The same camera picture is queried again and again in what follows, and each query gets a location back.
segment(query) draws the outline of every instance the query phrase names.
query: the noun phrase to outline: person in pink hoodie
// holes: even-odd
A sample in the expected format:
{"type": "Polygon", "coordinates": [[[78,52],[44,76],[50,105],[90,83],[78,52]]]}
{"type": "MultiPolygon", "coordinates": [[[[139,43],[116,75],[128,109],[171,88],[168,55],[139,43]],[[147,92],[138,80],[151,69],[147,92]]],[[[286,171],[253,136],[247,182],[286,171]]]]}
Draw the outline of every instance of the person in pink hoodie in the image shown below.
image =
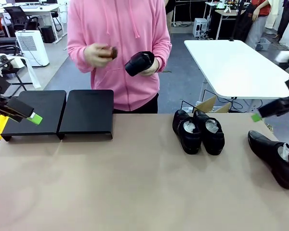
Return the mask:
{"type": "Polygon", "coordinates": [[[164,0],[71,0],[67,49],[92,89],[114,91],[114,113],[157,113],[159,77],[171,51],[164,0]],[[110,56],[116,47],[116,59],[110,56]],[[129,76],[125,64],[151,51],[154,64],[129,76]]]}

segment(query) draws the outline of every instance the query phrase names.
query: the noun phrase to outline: hoodie drawstring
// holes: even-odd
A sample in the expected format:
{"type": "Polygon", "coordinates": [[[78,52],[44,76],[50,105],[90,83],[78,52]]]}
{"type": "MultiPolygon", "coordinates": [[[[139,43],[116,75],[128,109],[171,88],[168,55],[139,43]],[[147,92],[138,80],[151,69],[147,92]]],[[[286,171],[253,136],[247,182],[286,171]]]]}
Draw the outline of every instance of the hoodie drawstring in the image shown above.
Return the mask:
{"type": "Polygon", "coordinates": [[[138,31],[137,31],[137,28],[136,28],[136,25],[135,25],[135,20],[134,20],[134,17],[133,17],[133,12],[131,10],[131,0],[129,0],[129,4],[130,4],[130,17],[131,17],[131,22],[133,24],[135,38],[138,39],[138,38],[140,38],[140,35],[138,34],[138,31]]]}
{"type": "Polygon", "coordinates": [[[105,0],[103,0],[103,9],[104,9],[104,14],[105,14],[105,18],[106,18],[107,34],[110,35],[110,33],[109,33],[108,17],[107,17],[107,13],[106,13],[105,0]]]}

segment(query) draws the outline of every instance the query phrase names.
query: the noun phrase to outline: red shirt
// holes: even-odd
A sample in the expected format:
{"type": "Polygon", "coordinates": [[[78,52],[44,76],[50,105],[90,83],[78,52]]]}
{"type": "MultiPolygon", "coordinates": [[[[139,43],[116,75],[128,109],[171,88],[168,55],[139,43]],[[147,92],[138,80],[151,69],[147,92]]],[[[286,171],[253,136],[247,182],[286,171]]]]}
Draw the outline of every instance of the red shirt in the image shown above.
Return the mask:
{"type": "MultiPolygon", "coordinates": [[[[265,0],[251,0],[251,3],[254,6],[259,6],[261,3],[265,2],[265,0]]],[[[271,5],[267,4],[265,7],[262,7],[259,12],[259,16],[267,16],[271,11],[271,5]]]]}

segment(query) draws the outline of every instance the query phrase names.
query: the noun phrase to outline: black shoe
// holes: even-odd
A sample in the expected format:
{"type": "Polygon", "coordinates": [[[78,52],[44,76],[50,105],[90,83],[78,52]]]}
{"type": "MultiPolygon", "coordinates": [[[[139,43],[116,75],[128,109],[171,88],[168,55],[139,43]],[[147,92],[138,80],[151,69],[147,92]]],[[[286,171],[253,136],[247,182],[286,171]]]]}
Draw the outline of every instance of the black shoe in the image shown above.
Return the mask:
{"type": "Polygon", "coordinates": [[[284,143],[271,141],[253,130],[249,131],[248,139],[250,148],[260,159],[270,166],[271,172],[278,184],[285,189],[289,189],[289,162],[278,154],[278,148],[283,146],[284,143]]]}
{"type": "Polygon", "coordinates": [[[200,129],[202,142],[207,152],[211,155],[219,155],[225,146],[225,137],[220,122],[215,118],[208,117],[207,114],[200,110],[194,112],[194,119],[200,129]],[[218,127],[216,133],[210,132],[207,129],[206,122],[208,120],[214,120],[216,122],[216,126],[218,127]]]}
{"type": "Polygon", "coordinates": [[[201,135],[197,127],[197,123],[186,111],[178,110],[174,114],[172,129],[175,134],[180,138],[183,150],[187,154],[196,154],[201,146],[201,135]],[[184,128],[185,122],[191,122],[195,125],[195,128],[188,132],[184,128]]]}

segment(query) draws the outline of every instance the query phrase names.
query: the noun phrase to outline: hoodie sleeve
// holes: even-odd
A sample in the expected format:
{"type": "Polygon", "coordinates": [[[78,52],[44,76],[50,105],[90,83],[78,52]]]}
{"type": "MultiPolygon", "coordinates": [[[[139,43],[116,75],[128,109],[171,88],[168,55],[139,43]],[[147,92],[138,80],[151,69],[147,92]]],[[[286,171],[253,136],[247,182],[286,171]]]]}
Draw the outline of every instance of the hoodie sleeve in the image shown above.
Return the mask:
{"type": "Polygon", "coordinates": [[[68,9],[67,50],[69,57],[78,69],[83,73],[87,73],[93,71],[93,67],[88,65],[84,59],[83,52],[87,44],[82,32],[82,22],[75,1],[71,0],[68,9]]]}
{"type": "Polygon", "coordinates": [[[157,0],[156,25],[153,37],[152,52],[159,62],[158,72],[164,70],[171,51],[170,36],[167,29],[166,10],[164,0],[157,0]]]}

